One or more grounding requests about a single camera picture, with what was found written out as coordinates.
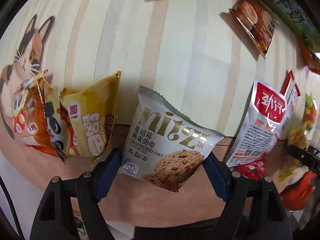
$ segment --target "cookie package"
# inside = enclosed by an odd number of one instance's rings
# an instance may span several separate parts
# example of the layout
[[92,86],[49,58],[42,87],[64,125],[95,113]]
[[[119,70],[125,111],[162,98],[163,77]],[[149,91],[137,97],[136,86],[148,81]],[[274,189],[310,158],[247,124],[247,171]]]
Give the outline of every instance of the cookie package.
[[46,73],[43,71],[27,79],[16,90],[12,104],[13,132],[23,146],[58,156],[47,130],[43,104]]
[[105,150],[116,119],[121,71],[78,92],[64,88],[61,105],[67,110],[74,131],[71,135],[78,152],[70,155],[97,157]]
[[229,10],[266,58],[273,33],[279,24],[277,19],[257,0],[240,0],[234,9]]
[[141,86],[119,172],[178,192],[223,137]]
[[248,111],[226,158],[228,167],[252,163],[276,144],[286,108],[281,93],[263,80],[253,82]]

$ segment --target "white snack bag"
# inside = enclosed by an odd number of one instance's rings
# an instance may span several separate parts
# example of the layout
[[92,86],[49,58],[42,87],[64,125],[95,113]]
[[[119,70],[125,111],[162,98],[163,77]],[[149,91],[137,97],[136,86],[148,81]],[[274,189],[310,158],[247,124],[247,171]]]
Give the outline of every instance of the white snack bag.
[[192,122],[157,92],[140,86],[119,172],[178,192],[223,137]]
[[268,152],[284,123],[285,97],[263,80],[255,80],[248,111],[226,160],[228,167],[248,164]]
[[298,97],[300,96],[300,90],[294,79],[292,70],[290,70],[290,72],[286,72],[286,76],[285,76],[284,83],[282,85],[280,93],[284,95],[287,101],[287,110],[284,113],[284,117],[283,117],[284,122],[283,122],[282,128],[279,129],[277,132],[277,135],[276,135],[277,138],[280,138],[283,135],[285,126],[289,122],[291,115],[294,111],[294,108],[296,106]]

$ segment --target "orange packaging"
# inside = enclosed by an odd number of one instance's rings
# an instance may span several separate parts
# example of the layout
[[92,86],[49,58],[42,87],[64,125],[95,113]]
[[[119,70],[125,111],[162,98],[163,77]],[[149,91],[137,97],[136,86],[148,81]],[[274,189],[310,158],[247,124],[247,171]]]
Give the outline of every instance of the orange packaging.
[[13,132],[25,147],[58,156],[47,130],[42,85],[47,71],[26,81],[16,90],[12,104]]
[[234,9],[229,9],[245,29],[264,58],[270,47],[278,21],[257,0],[240,0]]
[[320,59],[299,39],[298,44],[301,49],[303,63],[307,65],[312,72],[320,74]]

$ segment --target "panda logo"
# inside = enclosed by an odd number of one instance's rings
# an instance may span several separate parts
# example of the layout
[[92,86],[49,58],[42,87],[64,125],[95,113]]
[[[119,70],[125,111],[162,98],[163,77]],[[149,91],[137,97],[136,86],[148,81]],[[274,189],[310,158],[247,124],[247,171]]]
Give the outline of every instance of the panda logo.
[[47,125],[50,131],[51,140],[53,144],[59,147],[62,151],[65,149],[67,138],[62,132],[63,121],[55,115],[52,102],[45,103],[45,113],[47,117]]

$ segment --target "gold lettering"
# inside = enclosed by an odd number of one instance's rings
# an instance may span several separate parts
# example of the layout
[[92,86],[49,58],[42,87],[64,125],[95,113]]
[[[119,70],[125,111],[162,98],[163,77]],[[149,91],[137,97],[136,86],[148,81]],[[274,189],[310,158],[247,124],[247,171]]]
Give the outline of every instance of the gold lettering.
[[172,139],[169,138],[169,135],[171,135],[173,133],[178,133],[179,130],[180,130],[180,127],[182,125],[182,122],[183,122],[183,120],[182,121],[173,120],[173,121],[174,121],[174,126],[173,126],[172,130],[168,133],[168,139],[170,141],[176,141],[176,140],[179,139],[179,135],[178,134],[174,134]]
[[185,127],[182,129],[182,133],[184,135],[188,135],[189,137],[187,137],[186,139],[184,139],[183,141],[180,142],[180,144],[186,146],[186,147],[189,147],[191,149],[195,149],[195,146],[196,145],[193,145],[193,146],[189,146],[188,143],[191,142],[193,139],[199,137],[199,135],[201,134],[201,132],[191,128],[191,127]]
[[[170,112],[165,112],[165,113],[168,116],[173,116],[173,113],[170,113]],[[165,116],[163,118],[162,125],[161,125],[160,129],[158,130],[157,134],[160,134],[161,136],[164,136],[165,130],[167,129],[168,124],[169,124],[170,121],[172,121],[172,119],[167,117],[167,116]]]
[[153,119],[153,121],[149,125],[148,129],[150,131],[156,132],[156,126],[157,126],[157,124],[158,124],[158,122],[160,121],[160,118],[161,118],[161,114],[160,113],[157,113],[157,112],[151,113],[151,109],[145,107],[144,110],[143,110],[142,117],[141,117],[141,119],[139,121],[139,124],[142,125],[142,126],[145,126],[148,118],[150,116],[152,116],[153,114],[155,114],[155,118]]

